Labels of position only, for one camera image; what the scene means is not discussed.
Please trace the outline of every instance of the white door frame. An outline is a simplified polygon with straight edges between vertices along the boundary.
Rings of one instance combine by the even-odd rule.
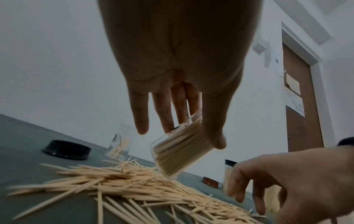
[[[322,82],[322,58],[304,43],[284,22],[281,23],[282,42],[310,65],[313,89],[317,104],[318,117],[325,147],[336,145],[332,120],[328,110],[325,89]]]

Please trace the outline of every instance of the white paper sheet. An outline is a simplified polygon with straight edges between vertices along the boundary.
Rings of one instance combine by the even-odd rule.
[[[305,116],[302,98],[296,95],[293,91],[284,86],[285,104],[291,109],[295,110],[302,116]]]
[[[296,81],[293,77],[291,77],[288,73],[287,73],[287,84],[289,85],[289,87],[294,90],[297,94],[301,95],[300,92],[300,83],[298,81]]]

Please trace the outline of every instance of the transparent jar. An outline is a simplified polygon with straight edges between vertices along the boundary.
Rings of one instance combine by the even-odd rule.
[[[120,124],[113,141],[106,150],[105,155],[113,159],[125,160],[137,136],[135,128],[128,124]]]
[[[228,187],[228,182],[231,176],[231,171],[233,166],[236,164],[237,162],[231,161],[226,159],[225,160],[225,172],[224,172],[224,180],[222,182],[222,191],[226,193],[227,191],[227,187]]]
[[[192,115],[187,122],[151,143],[152,158],[159,171],[168,179],[213,149],[202,130],[202,113]]]

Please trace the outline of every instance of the lid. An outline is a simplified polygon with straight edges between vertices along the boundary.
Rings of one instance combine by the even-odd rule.
[[[209,185],[211,187],[215,187],[215,188],[219,188],[219,182],[217,182],[216,180],[207,178],[207,177],[203,177],[203,181],[204,184]]]
[[[228,160],[228,159],[225,160],[225,165],[228,165],[228,166],[232,166],[233,167],[236,163],[237,162],[234,162],[232,160]]]
[[[87,146],[61,140],[53,140],[43,149],[48,155],[75,160],[87,159],[90,151],[91,148]]]

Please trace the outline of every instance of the brown lid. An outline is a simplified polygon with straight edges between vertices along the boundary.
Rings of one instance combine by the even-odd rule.
[[[209,185],[211,187],[219,188],[219,182],[217,182],[216,180],[207,178],[207,177],[203,177],[203,183],[206,185]]]

